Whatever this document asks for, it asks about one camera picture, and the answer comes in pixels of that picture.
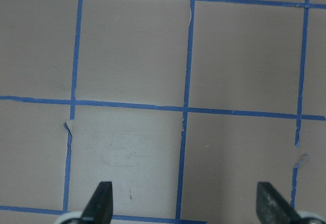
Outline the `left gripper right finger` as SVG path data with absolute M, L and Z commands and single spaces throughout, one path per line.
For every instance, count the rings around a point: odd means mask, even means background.
M 313 213 L 297 212 L 269 182 L 258 182 L 256 215 L 260 223 L 325 223 Z

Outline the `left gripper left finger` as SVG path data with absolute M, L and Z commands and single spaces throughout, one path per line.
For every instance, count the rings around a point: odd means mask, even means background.
M 57 223 L 111 223 L 113 206 L 112 182 L 100 182 L 83 211 L 65 213 Z

